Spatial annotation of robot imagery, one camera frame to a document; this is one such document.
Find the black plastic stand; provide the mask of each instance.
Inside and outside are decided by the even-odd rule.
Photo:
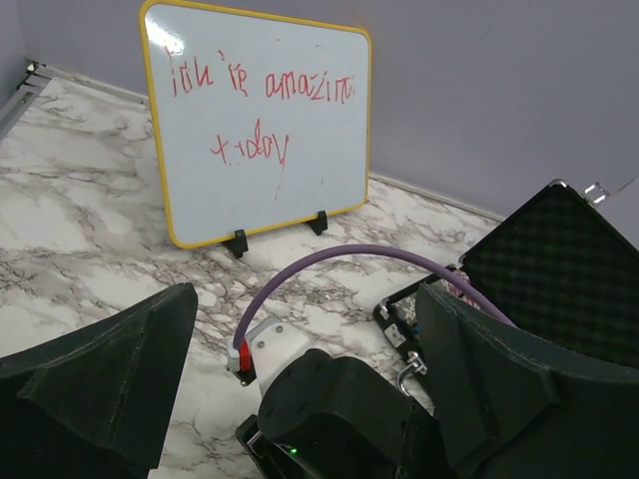
[[[307,222],[307,225],[311,227],[313,233],[320,236],[323,232],[328,230],[328,217],[326,216],[326,211],[322,210],[319,212],[318,217]]]
[[[247,234],[244,230],[237,230],[236,237],[224,241],[223,245],[229,249],[236,259],[240,259],[244,256],[244,253],[249,250],[249,242],[247,241]]]

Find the lavender wall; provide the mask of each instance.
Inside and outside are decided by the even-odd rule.
[[[639,180],[636,180],[599,207],[599,213],[637,249],[639,249],[638,206]]]
[[[0,0],[0,108],[16,91],[26,66],[16,0]]]
[[[140,0],[20,0],[35,60],[145,92]],[[225,0],[368,29],[372,169],[507,214],[639,176],[636,0]]]

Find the marble countertop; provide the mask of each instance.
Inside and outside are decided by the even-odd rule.
[[[234,436],[258,409],[258,387],[225,371],[227,340],[257,290],[328,246],[388,244],[447,264],[494,227],[377,181],[362,208],[328,223],[321,237],[306,226],[251,237],[241,260],[220,245],[176,248],[148,109],[54,79],[0,143],[0,356],[192,282],[198,320],[162,465],[150,477],[261,477]],[[331,354],[356,354],[393,377],[400,361],[370,313],[423,275],[382,257],[336,258],[286,282],[258,318],[290,321]]]

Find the handwriting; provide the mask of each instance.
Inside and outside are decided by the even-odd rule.
[[[262,120],[257,119],[253,128],[253,136],[244,140],[238,140],[233,144],[233,147],[243,158],[252,160],[257,157],[269,159],[270,157],[276,157],[278,164],[282,167],[282,170],[287,165],[287,154],[289,152],[289,143],[291,142],[291,136],[285,135],[284,140],[278,138],[275,133],[265,134],[262,130]],[[222,157],[222,161],[225,165],[229,165],[229,141],[223,139],[220,135],[216,135],[216,146],[210,148],[211,153],[214,156]]]
[[[312,101],[341,103],[342,105],[354,94],[352,78],[343,77],[331,80],[328,71],[313,75],[296,74],[293,71],[279,76],[269,73],[265,78],[265,93],[268,98],[279,96],[289,100],[294,96],[302,96]]]
[[[249,74],[244,68],[242,68],[242,64],[239,63],[235,67],[233,66],[233,64],[229,64],[229,75],[231,75],[231,83],[233,84],[233,88],[236,91],[241,91],[242,93],[244,93],[244,96],[247,97],[249,94],[244,88],[244,82],[247,81]]]
[[[171,67],[171,80],[173,84],[173,96],[177,97],[179,92],[184,94],[189,94],[194,90],[194,84],[192,79],[192,69],[191,65],[188,61],[185,61],[179,65],[180,71],[180,86],[182,90],[178,87],[178,75],[176,75],[176,68],[174,64],[174,55],[173,52],[169,50],[169,48],[165,47],[165,51],[169,56],[169,65]],[[198,57],[193,57],[193,73],[195,75],[196,85],[198,88],[202,88],[205,85],[213,85],[215,82],[211,78],[211,74],[209,72],[209,65],[205,65],[204,69],[201,70],[201,65],[198,62]]]

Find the purple cable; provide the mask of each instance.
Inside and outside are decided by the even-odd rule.
[[[309,254],[308,256],[289,264],[278,274],[273,276],[271,280],[267,282],[262,289],[260,289],[258,294],[256,294],[256,297],[253,301],[251,301],[249,307],[247,307],[247,310],[242,315],[242,319],[240,319],[236,333],[233,336],[233,348],[240,349],[244,342],[245,334],[249,330],[249,325],[258,312],[258,309],[260,309],[260,306],[262,306],[264,301],[278,288],[278,286],[280,286],[280,284],[316,262],[324,261],[331,257],[344,256],[346,254],[374,254],[377,256],[394,257],[395,259],[401,259],[416,266],[421,266],[456,286],[459,290],[473,299],[487,314],[490,314],[492,317],[504,324],[516,327],[503,312],[501,312],[488,300],[488,298],[486,298],[486,296],[481,294],[477,289],[472,287],[458,275],[426,257],[415,254],[414,252],[390,246],[381,246],[377,244],[345,244],[342,246],[329,247]]]

